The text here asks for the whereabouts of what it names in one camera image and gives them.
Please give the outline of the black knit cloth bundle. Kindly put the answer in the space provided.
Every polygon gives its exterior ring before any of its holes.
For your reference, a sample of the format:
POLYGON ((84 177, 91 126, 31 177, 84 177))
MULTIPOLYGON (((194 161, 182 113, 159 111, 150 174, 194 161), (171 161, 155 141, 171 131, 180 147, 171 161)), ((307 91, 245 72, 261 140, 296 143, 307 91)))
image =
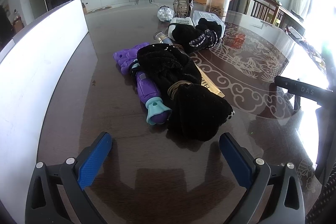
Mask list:
POLYGON ((140 69, 171 108, 167 122, 170 135, 183 141, 208 141, 234 115, 225 98, 202 86, 198 66, 178 48, 152 44, 138 50, 140 69))

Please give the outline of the purple toy water gun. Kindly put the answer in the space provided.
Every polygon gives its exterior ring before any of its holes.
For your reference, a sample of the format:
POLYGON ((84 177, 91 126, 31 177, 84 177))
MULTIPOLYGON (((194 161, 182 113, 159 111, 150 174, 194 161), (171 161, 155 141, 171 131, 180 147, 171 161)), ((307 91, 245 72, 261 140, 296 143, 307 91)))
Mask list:
POLYGON ((148 42, 144 42, 133 48, 117 51, 113 54, 113 59, 120 67, 121 73, 130 75, 137 85, 139 100, 147 109, 146 122, 150 125, 163 124, 171 114, 171 109, 163 104, 157 86, 141 70, 137 58, 138 50, 148 45, 148 42))

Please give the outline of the black patterned socks bundle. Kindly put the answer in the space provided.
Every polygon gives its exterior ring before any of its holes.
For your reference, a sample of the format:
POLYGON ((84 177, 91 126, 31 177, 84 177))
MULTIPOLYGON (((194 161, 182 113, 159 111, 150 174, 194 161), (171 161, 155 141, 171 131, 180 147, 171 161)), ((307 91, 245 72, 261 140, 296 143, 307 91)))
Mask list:
POLYGON ((194 27, 187 24, 176 24, 172 30, 175 44, 180 45, 188 55, 217 45, 222 37, 223 26, 215 21, 200 18, 194 27))

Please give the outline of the small glass bottle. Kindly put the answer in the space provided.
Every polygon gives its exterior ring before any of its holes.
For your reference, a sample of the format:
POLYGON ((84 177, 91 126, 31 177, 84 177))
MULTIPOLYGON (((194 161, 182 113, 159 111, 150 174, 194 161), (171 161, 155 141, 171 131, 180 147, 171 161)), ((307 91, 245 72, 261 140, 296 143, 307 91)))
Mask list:
POLYGON ((173 41, 161 31, 156 32, 153 38, 157 43, 173 45, 173 41))

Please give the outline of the white lotion bottle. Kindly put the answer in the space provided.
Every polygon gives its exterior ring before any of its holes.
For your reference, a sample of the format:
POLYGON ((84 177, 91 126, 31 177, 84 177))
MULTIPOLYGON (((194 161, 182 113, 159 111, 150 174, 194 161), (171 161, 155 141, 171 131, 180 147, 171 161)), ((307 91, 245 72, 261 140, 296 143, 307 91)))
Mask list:
POLYGON ((170 39, 174 39, 173 38, 173 30, 176 28, 177 25, 188 25, 188 26, 194 26, 193 20, 190 17, 186 17, 186 18, 173 18, 169 24, 169 28, 168 28, 168 37, 170 39))

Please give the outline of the wooden dining chair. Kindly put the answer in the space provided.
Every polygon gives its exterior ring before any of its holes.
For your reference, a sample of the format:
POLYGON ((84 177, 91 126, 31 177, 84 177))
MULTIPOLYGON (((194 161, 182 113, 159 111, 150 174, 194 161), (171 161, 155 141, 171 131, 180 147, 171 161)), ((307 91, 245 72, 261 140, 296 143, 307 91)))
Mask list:
POLYGON ((248 0, 245 14, 275 26, 280 7, 274 0, 248 0))

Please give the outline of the white cardboard box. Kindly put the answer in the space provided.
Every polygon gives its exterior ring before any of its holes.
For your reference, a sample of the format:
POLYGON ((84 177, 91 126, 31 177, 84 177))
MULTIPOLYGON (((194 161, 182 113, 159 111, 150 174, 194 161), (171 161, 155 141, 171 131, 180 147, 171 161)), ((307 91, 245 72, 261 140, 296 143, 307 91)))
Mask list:
POLYGON ((45 13, 1 54, 1 204, 24 223, 27 192, 52 94, 88 34, 81 0, 45 13))

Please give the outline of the metal utensil rack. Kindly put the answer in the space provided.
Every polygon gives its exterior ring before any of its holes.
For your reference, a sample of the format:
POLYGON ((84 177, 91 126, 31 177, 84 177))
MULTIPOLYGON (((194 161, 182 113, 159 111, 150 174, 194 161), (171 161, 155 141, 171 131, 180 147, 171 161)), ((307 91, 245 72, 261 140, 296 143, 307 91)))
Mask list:
POLYGON ((191 15, 193 9, 193 0, 174 0, 173 10, 178 18, 187 18, 191 15))

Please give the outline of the bag of white balls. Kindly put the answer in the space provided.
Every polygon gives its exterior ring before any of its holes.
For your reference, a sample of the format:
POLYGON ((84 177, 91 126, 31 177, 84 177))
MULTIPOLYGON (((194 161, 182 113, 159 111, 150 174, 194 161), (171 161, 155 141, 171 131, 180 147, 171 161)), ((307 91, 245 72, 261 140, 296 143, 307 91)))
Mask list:
POLYGON ((157 11, 157 18, 161 22, 171 22, 173 17, 174 17, 174 11, 168 6, 161 6, 157 11))

